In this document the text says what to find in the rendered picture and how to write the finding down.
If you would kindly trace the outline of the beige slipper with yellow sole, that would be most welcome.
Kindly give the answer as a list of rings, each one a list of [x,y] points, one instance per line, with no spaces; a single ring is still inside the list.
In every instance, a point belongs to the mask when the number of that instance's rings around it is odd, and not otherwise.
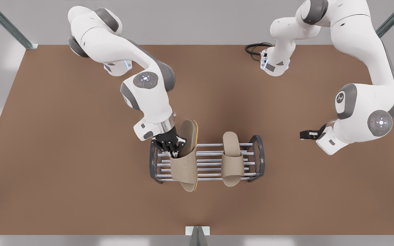
[[[170,159],[172,179],[178,181],[187,191],[195,190],[198,182],[197,139],[198,125],[194,120],[185,120],[180,126],[179,136],[186,139],[184,148],[177,158]]]

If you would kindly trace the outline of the grey metal shoe rack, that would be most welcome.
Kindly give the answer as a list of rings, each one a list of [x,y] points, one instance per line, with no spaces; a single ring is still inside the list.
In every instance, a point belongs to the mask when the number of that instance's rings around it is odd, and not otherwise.
[[[264,145],[261,136],[254,135],[247,143],[239,144],[244,162],[242,180],[253,182],[261,178],[265,172]],[[197,144],[198,180],[222,180],[221,165],[223,144]],[[170,168],[170,156],[155,146],[150,145],[149,154],[150,177],[159,184],[173,181]]]

